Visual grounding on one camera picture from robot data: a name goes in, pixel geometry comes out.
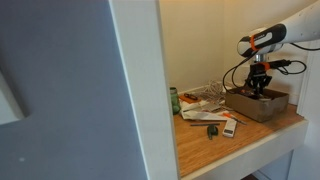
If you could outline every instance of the wooden shelf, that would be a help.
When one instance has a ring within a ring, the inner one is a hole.
[[[183,120],[180,115],[174,116],[181,177],[237,152],[281,129],[304,121],[302,116],[296,114],[296,106],[294,105],[288,105],[285,112],[264,123],[258,123],[236,112],[231,113],[247,122],[247,125],[237,123],[235,136],[227,138],[222,136],[225,122],[220,122],[220,125],[217,126],[219,135],[214,136],[212,140],[207,137],[206,126],[190,126],[191,123],[203,122]]]

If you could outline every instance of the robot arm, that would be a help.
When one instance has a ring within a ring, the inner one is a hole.
[[[320,0],[262,32],[243,37],[238,53],[243,57],[279,50],[284,43],[320,39]]]

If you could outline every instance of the gray wall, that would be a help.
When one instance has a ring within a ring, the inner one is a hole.
[[[1,180],[146,179],[106,1],[1,1],[0,66],[27,112]]]

